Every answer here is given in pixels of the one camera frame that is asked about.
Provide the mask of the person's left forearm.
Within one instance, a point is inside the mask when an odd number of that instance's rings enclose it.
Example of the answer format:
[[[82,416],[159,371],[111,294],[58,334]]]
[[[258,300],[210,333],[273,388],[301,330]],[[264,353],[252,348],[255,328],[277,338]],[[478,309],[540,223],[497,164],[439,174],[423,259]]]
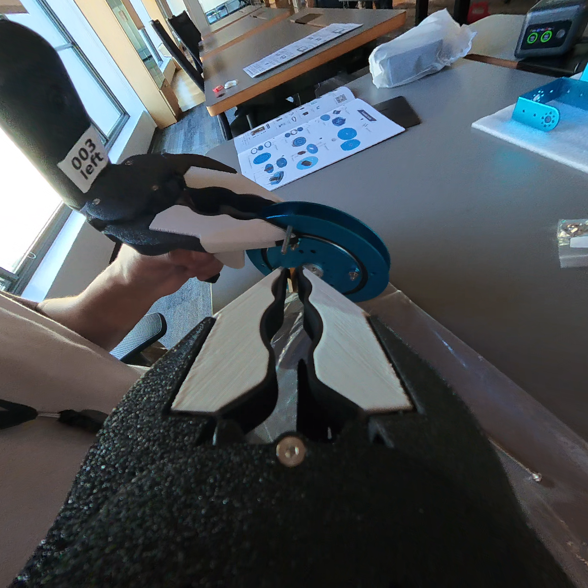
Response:
[[[48,318],[110,352],[157,300],[186,281],[185,268],[172,263],[169,255],[143,256],[125,246],[80,294],[45,299],[38,307]]]

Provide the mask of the printed paper sheet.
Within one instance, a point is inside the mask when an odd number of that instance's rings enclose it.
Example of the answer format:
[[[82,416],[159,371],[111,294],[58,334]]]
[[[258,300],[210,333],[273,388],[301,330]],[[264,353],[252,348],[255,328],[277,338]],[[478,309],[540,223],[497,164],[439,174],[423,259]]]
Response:
[[[244,67],[243,71],[251,78],[259,77],[361,26],[362,24],[357,23],[330,24]]]

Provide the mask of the clear plastic bag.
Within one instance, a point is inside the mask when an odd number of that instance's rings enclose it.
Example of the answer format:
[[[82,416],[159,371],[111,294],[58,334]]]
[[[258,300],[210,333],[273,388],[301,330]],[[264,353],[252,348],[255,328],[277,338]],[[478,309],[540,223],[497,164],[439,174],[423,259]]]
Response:
[[[587,587],[587,442],[392,284],[359,306],[465,401],[527,521],[575,586]]]

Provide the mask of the white foam sheet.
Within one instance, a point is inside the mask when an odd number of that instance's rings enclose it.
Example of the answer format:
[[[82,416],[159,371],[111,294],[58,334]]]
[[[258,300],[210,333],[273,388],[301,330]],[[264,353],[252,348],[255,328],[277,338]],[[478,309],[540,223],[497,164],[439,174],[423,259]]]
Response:
[[[587,173],[587,111],[558,102],[556,107],[560,122],[549,132],[512,120],[514,104],[478,119],[472,127]]]

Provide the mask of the black mesh office chair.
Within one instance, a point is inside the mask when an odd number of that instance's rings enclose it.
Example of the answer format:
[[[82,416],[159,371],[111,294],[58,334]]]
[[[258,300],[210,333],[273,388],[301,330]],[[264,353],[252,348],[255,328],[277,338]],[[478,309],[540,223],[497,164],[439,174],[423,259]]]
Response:
[[[142,352],[166,334],[167,323],[161,313],[145,315],[110,354],[124,364],[143,365]]]

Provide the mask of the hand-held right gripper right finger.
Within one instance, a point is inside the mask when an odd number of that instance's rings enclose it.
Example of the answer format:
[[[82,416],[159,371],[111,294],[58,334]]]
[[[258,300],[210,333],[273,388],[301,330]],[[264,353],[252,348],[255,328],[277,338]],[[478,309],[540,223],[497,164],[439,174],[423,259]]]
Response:
[[[298,366],[298,432],[340,435],[350,422],[414,411],[369,316],[309,269],[295,275],[311,342]]]

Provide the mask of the wooden table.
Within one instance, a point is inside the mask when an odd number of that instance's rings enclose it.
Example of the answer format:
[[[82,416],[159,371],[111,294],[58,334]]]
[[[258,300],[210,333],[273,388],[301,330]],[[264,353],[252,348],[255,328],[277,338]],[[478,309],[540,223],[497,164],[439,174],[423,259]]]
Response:
[[[308,24],[297,24],[291,18],[284,19],[223,48],[215,55],[204,57],[205,104],[211,116],[250,102],[268,92],[286,97],[287,91],[297,93],[320,82],[330,77],[327,72],[320,73],[321,68],[331,70],[331,62],[392,33],[406,22],[406,11],[399,9],[309,8],[293,17],[302,18],[308,13],[317,13],[319,17]],[[259,77],[251,78],[243,71],[244,67],[334,23],[357,23],[362,26]],[[238,81],[235,87],[225,90],[222,96],[214,95],[214,87],[234,79]]]

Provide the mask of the window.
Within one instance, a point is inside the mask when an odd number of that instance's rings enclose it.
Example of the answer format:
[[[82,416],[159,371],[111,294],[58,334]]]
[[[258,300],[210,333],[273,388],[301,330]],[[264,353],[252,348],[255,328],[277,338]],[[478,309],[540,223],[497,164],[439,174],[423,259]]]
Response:
[[[25,13],[1,18],[21,24],[46,39],[61,58],[84,107],[110,148],[129,120],[129,113],[90,62],[70,30],[72,1],[22,1]],[[32,275],[68,213],[58,195],[25,161],[24,153],[1,129],[1,288],[14,291]]]

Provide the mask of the person's left hand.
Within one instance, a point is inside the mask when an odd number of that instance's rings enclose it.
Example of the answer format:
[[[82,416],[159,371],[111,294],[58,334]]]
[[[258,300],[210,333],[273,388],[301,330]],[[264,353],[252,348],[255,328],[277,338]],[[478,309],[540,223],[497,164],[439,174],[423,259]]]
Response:
[[[171,266],[171,273],[165,281],[165,295],[177,292],[192,278],[201,282],[213,281],[224,267],[213,254],[183,249],[170,252],[166,260]]]

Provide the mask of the black device with green display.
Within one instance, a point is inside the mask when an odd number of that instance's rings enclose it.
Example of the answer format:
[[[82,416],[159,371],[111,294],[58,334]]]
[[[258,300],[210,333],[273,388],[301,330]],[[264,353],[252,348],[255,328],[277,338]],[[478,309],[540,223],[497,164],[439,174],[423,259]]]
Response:
[[[582,41],[586,28],[587,1],[539,1],[525,16],[514,55],[563,55]]]

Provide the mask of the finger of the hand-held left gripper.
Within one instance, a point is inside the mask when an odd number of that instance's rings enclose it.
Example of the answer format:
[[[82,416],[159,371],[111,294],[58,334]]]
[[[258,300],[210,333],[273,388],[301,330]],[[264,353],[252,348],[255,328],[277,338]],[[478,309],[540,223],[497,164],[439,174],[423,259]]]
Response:
[[[256,217],[282,198],[240,173],[190,167],[183,202],[205,216]]]
[[[174,205],[154,217],[153,231],[195,236],[204,250],[225,266],[241,269],[245,252],[282,242],[286,230],[261,219],[240,220],[229,215],[201,215],[187,206]]]

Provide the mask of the grey desk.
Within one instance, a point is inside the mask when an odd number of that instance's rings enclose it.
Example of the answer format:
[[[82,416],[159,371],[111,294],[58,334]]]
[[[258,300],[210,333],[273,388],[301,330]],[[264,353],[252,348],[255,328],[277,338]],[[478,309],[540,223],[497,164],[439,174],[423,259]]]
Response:
[[[559,263],[560,219],[587,217],[587,175],[472,128],[551,77],[462,59],[394,89],[422,123],[275,191],[374,229],[389,281],[587,439],[587,269]]]

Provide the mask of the blue round turntable disc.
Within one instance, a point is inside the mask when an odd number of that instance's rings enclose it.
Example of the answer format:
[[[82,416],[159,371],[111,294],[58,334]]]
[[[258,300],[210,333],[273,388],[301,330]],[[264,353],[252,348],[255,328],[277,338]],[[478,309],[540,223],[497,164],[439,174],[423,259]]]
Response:
[[[376,298],[388,285],[390,254],[369,226],[341,210],[311,202],[279,202],[260,212],[263,220],[292,227],[288,250],[283,238],[274,246],[248,249],[264,275],[279,268],[313,265],[322,279],[353,302]]]

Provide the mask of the small bag of screws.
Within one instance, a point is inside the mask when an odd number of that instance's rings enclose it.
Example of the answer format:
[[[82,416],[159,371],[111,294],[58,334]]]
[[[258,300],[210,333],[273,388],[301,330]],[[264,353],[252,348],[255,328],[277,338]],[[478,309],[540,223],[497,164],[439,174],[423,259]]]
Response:
[[[587,218],[560,219],[556,238],[560,268],[587,268]]]

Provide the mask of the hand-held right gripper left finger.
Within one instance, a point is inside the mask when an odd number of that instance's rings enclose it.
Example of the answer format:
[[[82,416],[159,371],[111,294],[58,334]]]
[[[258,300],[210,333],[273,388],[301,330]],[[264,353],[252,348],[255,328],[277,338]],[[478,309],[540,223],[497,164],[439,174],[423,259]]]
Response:
[[[278,388],[271,340],[283,325],[288,270],[276,269],[214,317],[171,405],[237,422],[249,433],[276,407]]]

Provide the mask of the blue metal bracket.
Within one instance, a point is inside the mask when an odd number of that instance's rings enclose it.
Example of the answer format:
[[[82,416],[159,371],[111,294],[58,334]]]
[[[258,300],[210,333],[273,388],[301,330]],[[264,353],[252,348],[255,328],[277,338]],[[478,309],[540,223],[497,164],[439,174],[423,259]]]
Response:
[[[559,77],[520,95],[511,118],[531,128],[548,132],[560,122],[557,104],[587,112],[587,68],[578,79]]]

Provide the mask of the open instruction manual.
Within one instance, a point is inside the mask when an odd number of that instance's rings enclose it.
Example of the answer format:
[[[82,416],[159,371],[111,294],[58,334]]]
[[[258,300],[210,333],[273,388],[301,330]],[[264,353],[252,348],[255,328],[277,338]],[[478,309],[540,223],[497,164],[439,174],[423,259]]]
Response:
[[[234,145],[241,174],[276,190],[405,130],[341,86],[245,132]]]

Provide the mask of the black phone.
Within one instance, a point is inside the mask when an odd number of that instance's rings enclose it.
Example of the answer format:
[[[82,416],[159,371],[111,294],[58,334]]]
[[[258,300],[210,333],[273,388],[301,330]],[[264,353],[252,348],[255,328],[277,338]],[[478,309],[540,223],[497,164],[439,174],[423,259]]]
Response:
[[[373,107],[387,119],[405,129],[413,128],[422,123],[421,118],[405,96],[384,100],[373,105]]]

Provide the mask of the plastic-wrapped grey block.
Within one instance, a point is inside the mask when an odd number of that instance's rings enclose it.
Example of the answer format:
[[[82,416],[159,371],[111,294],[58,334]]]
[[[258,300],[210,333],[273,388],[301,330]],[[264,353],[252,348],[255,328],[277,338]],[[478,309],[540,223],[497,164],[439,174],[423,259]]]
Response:
[[[371,53],[373,84],[394,88],[437,73],[465,57],[476,34],[472,26],[459,25],[446,9],[437,11]]]

